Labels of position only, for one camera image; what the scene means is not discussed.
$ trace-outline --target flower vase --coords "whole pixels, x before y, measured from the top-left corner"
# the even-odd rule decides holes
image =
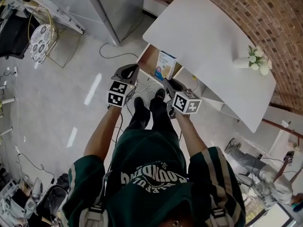
[[[238,58],[238,59],[235,59],[233,61],[233,66],[235,68],[249,68],[250,64],[250,58],[249,57],[242,57],[242,58]]]

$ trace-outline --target leg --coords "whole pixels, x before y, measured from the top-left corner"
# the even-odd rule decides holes
[[[235,141],[231,141],[232,145],[226,147],[226,153],[229,154],[239,165],[246,168],[250,173],[259,177],[260,170],[266,164],[250,154],[244,154],[239,150]]]
[[[151,112],[144,106],[144,102],[140,97],[134,99],[134,107],[134,115],[124,131],[135,129],[144,130],[151,118]]]
[[[166,110],[167,104],[163,102],[164,97],[164,89],[159,89],[155,98],[151,100],[150,111],[153,119],[152,129],[155,131],[171,132],[177,135]]]

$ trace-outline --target brick wall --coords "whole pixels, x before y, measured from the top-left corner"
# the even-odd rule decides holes
[[[277,85],[271,102],[303,114],[303,0],[210,1],[272,60]]]

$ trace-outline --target person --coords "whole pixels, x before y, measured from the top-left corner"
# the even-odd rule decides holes
[[[302,171],[303,164],[300,170],[288,180],[283,172],[288,164],[289,155],[287,154],[281,169],[277,172],[270,165],[260,161],[250,154],[244,154],[241,150],[241,143],[232,138],[225,148],[225,153],[229,154],[239,165],[246,168],[247,171],[259,178],[261,183],[264,183],[260,194],[265,198],[269,196],[270,201],[266,202],[268,207],[271,207],[276,201],[284,204],[290,204],[294,212],[298,212],[303,208],[303,193],[293,195],[292,183],[296,180]]]
[[[71,190],[62,208],[64,227],[86,226],[90,221],[111,227],[245,225],[245,207],[231,166],[219,148],[206,147],[189,116],[177,111],[191,157],[187,173],[164,97],[165,90],[159,89],[150,111],[140,97],[135,98],[135,113],[105,173],[103,162],[121,113],[119,107],[109,108],[84,157],[69,170]],[[150,112],[153,127],[145,130]],[[107,179],[105,193],[102,177]]]

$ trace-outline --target round cushion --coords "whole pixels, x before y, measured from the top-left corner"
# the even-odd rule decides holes
[[[55,28],[52,27],[52,44],[57,39],[57,33]],[[32,34],[30,39],[30,56],[33,61],[38,63],[43,62],[46,53],[49,51],[51,44],[51,25],[45,24],[40,25]]]

